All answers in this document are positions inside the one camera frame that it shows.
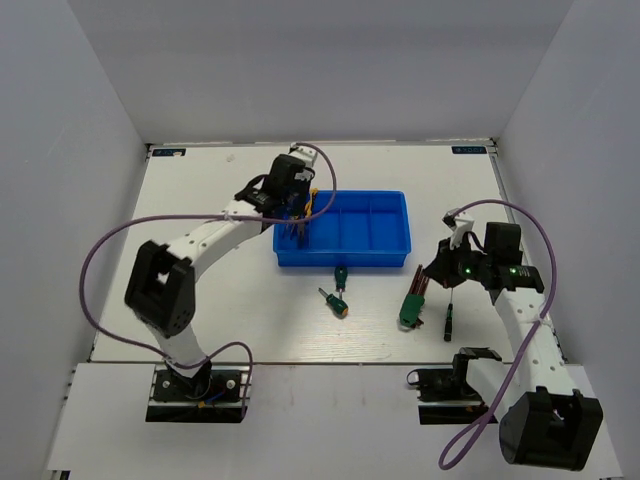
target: blue plastic bin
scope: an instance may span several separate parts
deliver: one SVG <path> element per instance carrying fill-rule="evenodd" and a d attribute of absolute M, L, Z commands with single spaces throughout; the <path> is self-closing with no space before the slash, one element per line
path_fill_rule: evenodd
<path fill-rule="evenodd" d="M 318 192 L 313 213 L 329 201 Z M 411 252 L 409 216 L 402 192 L 347 190 L 320 218 L 310 222 L 302 245 L 276 225 L 273 251 L 281 267 L 402 267 Z"/>

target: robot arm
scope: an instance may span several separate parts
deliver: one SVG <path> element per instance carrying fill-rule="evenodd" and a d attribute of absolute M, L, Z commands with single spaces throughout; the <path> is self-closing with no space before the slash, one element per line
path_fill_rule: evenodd
<path fill-rule="evenodd" d="M 445 288 L 466 280 L 479 282 L 502 319 L 514 355 L 532 325 L 540 321 L 544 286 L 535 267 L 522 265 L 519 225 L 488 223 L 482 251 L 472 250 L 473 219 L 445 216 L 453 230 L 439 242 L 427 277 Z M 491 404 L 505 381 L 508 367 L 496 352 L 463 348 L 454 357 L 447 387 L 471 389 Z M 543 322 L 524 351 L 516 377 L 494 416 L 500 448 L 509 463 L 581 470 L 589 456 L 603 413 L 600 402 L 585 398 L 569 376 L 553 330 Z"/>
<path fill-rule="evenodd" d="M 288 154 L 274 160 L 268 175 L 254 178 L 235 195 L 221 212 L 226 219 L 204 223 L 163 245 L 148 241 L 138 250 L 125 303 L 168 355 L 169 371 L 186 397 L 198 399 L 207 394 L 211 371 L 211 362 L 205 361 L 191 326 L 196 312 L 196 283 L 227 252 L 270 226 L 268 222 L 234 218 L 302 214 L 316 156 L 311 148 L 292 146 Z M 200 368 L 178 366 L 203 361 Z"/>

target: wall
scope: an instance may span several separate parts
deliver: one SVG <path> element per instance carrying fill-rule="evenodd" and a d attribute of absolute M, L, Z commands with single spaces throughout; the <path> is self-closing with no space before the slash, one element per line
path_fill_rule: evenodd
<path fill-rule="evenodd" d="M 93 336 L 77 300 L 82 257 L 127 217 L 144 146 L 64 0 L 0 12 L 0 478 L 39 479 Z M 91 275 L 95 311 L 115 247 Z"/>
<path fill-rule="evenodd" d="M 625 478 L 640 478 L 638 25 L 636 1 L 576 0 L 499 143 L 509 195 L 555 246 L 554 322 L 604 406 Z M 529 247 L 546 268 L 542 243 Z"/>
<path fill-rule="evenodd" d="M 499 135 L 571 0 L 70 0 L 146 142 Z"/>

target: tabletop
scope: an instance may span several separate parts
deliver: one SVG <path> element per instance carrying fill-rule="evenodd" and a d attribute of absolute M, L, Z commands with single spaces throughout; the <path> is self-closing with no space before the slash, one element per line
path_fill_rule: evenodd
<path fill-rule="evenodd" d="M 412 252 L 403 268 L 351 268 L 344 293 L 349 315 L 336 318 L 318 293 L 333 290 L 332 268 L 280 268 L 272 249 L 273 229 L 243 243 L 214 264 L 196 287 L 192 322 L 206 352 L 234 340 L 246 342 L 259 363 L 443 363 L 460 347 L 491 347 L 505 361 L 513 353 L 504 326 L 479 284 L 454 291 L 453 340 L 443 341 L 450 291 L 431 282 L 421 315 L 424 325 L 405 331 L 398 312 L 418 264 L 434 258 L 450 230 L 448 210 L 484 198 L 500 198 L 487 154 L 454 154 L 447 145 L 320 143 L 336 170 L 338 188 L 399 190 L 409 211 Z M 266 173 L 286 153 L 284 144 L 187 146 L 182 156 L 150 156 L 134 218 L 169 213 L 212 213 L 224 208 L 247 181 Z M 319 159 L 313 187 L 331 187 Z M 497 205 L 471 212 L 482 240 L 487 221 L 507 221 Z M 147 328 L 124 304 L 138 247 L 164 243 L 196 227 L 198 221 L 162 221 L 130 229 L 101 316 L 105 328 L 154 344 Z M 244 362 L 229 349 L 221 362 Z M 158 361 L 149 351 L 98 334 L 93 361 Z"/>

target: purple cable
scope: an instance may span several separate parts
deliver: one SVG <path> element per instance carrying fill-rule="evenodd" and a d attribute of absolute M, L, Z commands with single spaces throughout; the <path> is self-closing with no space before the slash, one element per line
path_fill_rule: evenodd
<path fill-rule="evenodd" d="M 150 350 L 150 351 L 152 351 L 154 353 L 157 353 L 162 358 L 167 359 L 168 355 L 166 353 L 164 353 L 162 350 L 160 350 L 159 348 L 154 347 L 153 345 L 150 345 L 148 343 L 139 342 L 137 340 L 132 340 L 130 338 L 122 337 L 120 335 L 112 333 L 109 330 L 107 330 L 106 328 L 100 326 L 98 321 L 95 318 L 93 318 L 93 315 L 89 311 L 89 306 L 87 304 L 87 297 L 86 297 L 86 292 L 85 292 L 85 286 L 86 286 L 86 281 L 87 281 L 87 271 L 89 270 L 89 265 L 91 264 L 91 260 L 93 260 L 93 257 L 95 257 L 95 255 L 98 252 L 98 250 L 100 249 L 100 247 L 102 247 L 102 245 L 104 245 L 111 237 L 113 237 L 114 235 L 120 233 L 123 230 L 126 230 L 129 227 L 133 227 L 134 225 L 139 225 L 141 223 L 155 222 L 155 221 L 159 221 L 159 220 L 215 220 L 215 221 L 240 220 L 240 221 L 248 221 L 248 222 L 262 222 L 262 223 L 271 223 L 271 224 L 278 223 L 278 224 L 284 224 L 284 225 L 295 225 L 295 224 L 307 223 L 307 222 L 310 222 L 312 220 L 315 220 L 319 216 L 323 215 L 327 210 L 329 210 L 329 208 L 331 208 L 331 205 L 333 205 L 333 202 L 334 202 L 334 200 L 336 198 L 336 193 L 338 191 L 338 181 L 336 179 L 336 172 L 335 172 L 335 170 L 333 168 L 333 164 L 331 163 L 331 160 L 329 159 L 329 156 L 321 148 L 319 148 L 319 147 L 317 147 L 317 146 L 315 146 L 315 145 L 313 145 L 311 143 L 307 143 L 307 142 L 297 142 L 296 145 L 300 145 L 302 147 L 309 147 L 309 148 L 314 149 L 324 159 L 324 161 L 327 164 L 327 167 L 329 168 L 329 173 L 331 173 L 332 192 L 331 192 L 331 197 L 329 198 L 329 202 L 327 203 L 327 205 L 324 208 L 322 208 L 319 212 L 314 213 L 310 217 L 301 218 L 301 219 L 298 219 L 298 220 L 280 220 L 280 219 L 276 219 L 276 218 L 262 218 L 262 217 L 251 216 L 251 215 L 223 215 L 223 214 L 220 214 L 220 213 L 214 213 L 214 214 L 173 214 L 173 215 L 154 215 L 154 216 L 149 216 L 149 217 L 136 218 L 136 219 L 129 220 L 128 222 L 125 222 L 122 225 L 119 225 L 119 226 L 115 227 L 114 229 L 112 229 L 109 232 L 105 233 L 95 243 L 95 245 L 93 247 L 91 247 L 91 250 L 89 250 L 89 253 L 87 253 L 87 256 L 85 257 L 84 262 L 82 263 L 82 268 L 80 269 L 80 280 L 78 282 L 79 283 L 79 285 L 78 285 L 78 297 L 80 299 L 80 307 L 82 308 L 82 312 L 84 313 L 85 318 L 91 324 L 91 326 L 93 328 L 95 328 L 98 332 L 100 332 L 100 333 L 106 335 L 107 337 L 112 338 L 112 339 L 114 339 L 114 340 L 116 340 L 118 342 L 126 343 L 128 345 L 133 345 L 135 347 L 145 348 L 145 349 Z M 251 349 L 249 348 L 249 346 L 247 344 L 243 343 L 243 342 L 230 342 L 230 343 L 227 343 L 226 345 L 223 345 L 222 347 L 217 349 L 215 352 L 207 355 L 200 362 L 194 363 L 193 365 L 183 365 L 183 364 L 180 364 L 180 363 L 174 363 L 174 365 L 176 367 L 178 367 L 178 368 L 184 368 L 186 370 L 190 370 L 192 368 L 198 368 L 198 367 L 204 365 L 206 362 L 210 361 L 213 357 L 218 355 L 220 352 L 226 350 L 229 347 L 233 347 L 233 346 L 240 346 L 240 347 L 244 348 L 247 351 L 247 355 L 249 356 L 249 379 L 251 379 L 251 373 L 253 371 L 253 354 L 251 353 Z M 246 405 L 245 404 L 246 404 L 246 399 L 247 399 L 247 390 L 248 390 L 248 388 L 245 388 L 244 394 L 242 395 L 242 416 L 243 417 L 244 417 L 244 414 L 246 412 Z"/>
<path fill-rule="evenodd" d="M 458 210 L 453 212 L 452 216 L 455 217 L 456 215 L 460 214 L 464 210 L 468 210 L 477 205 L 484 205 L 487 203 L 504 205 L 506 207 L 517 210 L 518 212 L 522 213 L 525 217 L 527 217 L 529 220 L 531 220 L 533 224 L 536 226 L 536 228 L 540 231 L 540 234 L 542 235 L 542 239 L 544 240 L 544 243 L 547 246 L 547 250 L 549 251 L 549 258 L 551 260 L 551 286 L 549 287 L 549 296 L 547 297 L 547 301 L 544 307 L 542 308 L 542 310 L 540 311 L 540 320 L 542 320 L 547 315 L 547 313 L 549 312 L 549 309 L 551 308 L 553 299 L 556 296 L 556 287 L 558 283 L 558 267 L 556 265 L 556 255 L 553 251 L 553 247 L 551 246 L 551 240 L 549 240 L 549 236 L 547 235 L 547 232 L 544 231 L 544 228 L 542 228 L 542 225 L 540 224 L 540 222 L 538 222 L 538 220 L 532 214 L 530 214 L 524 208 L 518 207 L 517 205 L 514 205 L 513 203 L 510 203 L 510 202 L 505 202 L 504 200 L 493 200 L 493 199 L 478 200 L 477 202 L 472 202 L 468 205 L 465 205 L 462 208 L 459 208 Z M 498 405 L 500 404 L 502 397 L 504 397 L 504 394 L 507 391 L 509 384 L 513 380 L 513 377 L 516 374 L 516 370 L 518 370 L 518 366 L 520 366 L 520 363 L 522 362 L 522 357 L 524 357 L 524 354 L 527 348 L 529 347 L 529 344 L 533 340 L 535 333 L 538 331 L 538 328 L 540 328 L 540 321 L 535 322 L 531 326 L 531 330 L 529 330 L 529 333 L 522 341 L 522 345 L 520 345 L 520 348 L 518 348 L 518 352 L 516 353 L 516 356 L 513 359 L 513 363 L 511 364 L 511 367 L 509 368 L 509 371 L 507 372 L 507 375 L 505 376 L 504 381 L 502 382 L 502 385 L 500 385 L 500 388 L 498 389 L 498 393 L 496 394 L 496 398 L 493 399 L 493 402 L 491 403 L 489 410 L 487 410 L 487 412 L 484 415 L 477 418 L 473 423 L 463 428 L 444 447 L 444 450 L 442 450 L 442 453 L 440 454 L 440 458 L 438 459 L 438 466 L 442 470 L 450 470 L 453 467 L 455 467 L 458 463 L 460 463 L 460 461 L 467 455 L 467 453 L 469 453 L 469 450 L 473 448 L 473 445 L 475 445 L 478 438 L 480 438 L 480 435 L 482 435 L 482 432 L 484 432 L 484 429 L 487 427 L 487 425 L 491 421 L 491 417 L 493 417 L 493 414 L 498 409 Z M 456 443 L 458 443 L 458 441 L 462 437 L 464 437 L 467 433 L 469 433 L 475 427 L 477 428 L 473 432 L 473 435 L 471 435 L 467 443 L 464 444 L 464 446 L 460 449 L 458 454 L 449 463 L 445 463 L 445 459 L 447 454 L 449 453 L 449 450 L 451 450 L 451 448 L 453 448 L 453 446 Z"/>

